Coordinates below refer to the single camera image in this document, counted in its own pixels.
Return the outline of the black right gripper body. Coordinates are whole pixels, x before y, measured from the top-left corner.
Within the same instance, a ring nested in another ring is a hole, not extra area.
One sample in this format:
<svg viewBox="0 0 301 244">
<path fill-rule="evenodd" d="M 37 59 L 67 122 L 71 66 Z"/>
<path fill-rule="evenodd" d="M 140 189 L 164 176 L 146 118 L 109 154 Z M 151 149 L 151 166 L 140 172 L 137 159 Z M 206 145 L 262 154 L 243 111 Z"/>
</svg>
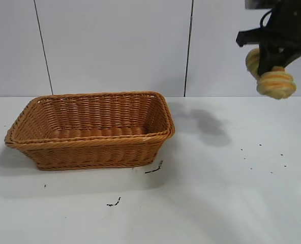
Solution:
<svg viewBox="0 0 301 244">
<path fill-rule="evenodd" d="M 269 10 L 254 29 L 241 30 L 236 37 L 239 47 L 269 44 L 279 53 L 285 48 L 301 48 L 301 10 Z"/>
</svg>

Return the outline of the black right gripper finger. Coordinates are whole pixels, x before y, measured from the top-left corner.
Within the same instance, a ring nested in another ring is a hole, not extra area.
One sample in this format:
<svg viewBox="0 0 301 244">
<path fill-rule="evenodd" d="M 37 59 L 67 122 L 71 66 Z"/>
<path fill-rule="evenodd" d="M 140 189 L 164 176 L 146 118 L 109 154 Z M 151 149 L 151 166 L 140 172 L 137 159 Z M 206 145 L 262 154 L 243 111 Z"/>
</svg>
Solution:
<svg viewBox="0 0 301 244">
<path fill-rule="evenodd" d="M 278 47 L 269 44 L 260 44 L 259 52 L 259 66 L 257 73 L 261 76 L 266 72 L 270 72 L 273 67 L 279 65 L 280 53 Z"/>
<path fill-rule="evenodd" d="M 280 65 L 285 68 L 289 64 L 291 64 L 292 62 L 294 62 L 295 60 L 301 57 L 301 48 L 298 49 L 285 48 L 280 53 L 280 55 L 282 56 Z"/>
</svg>

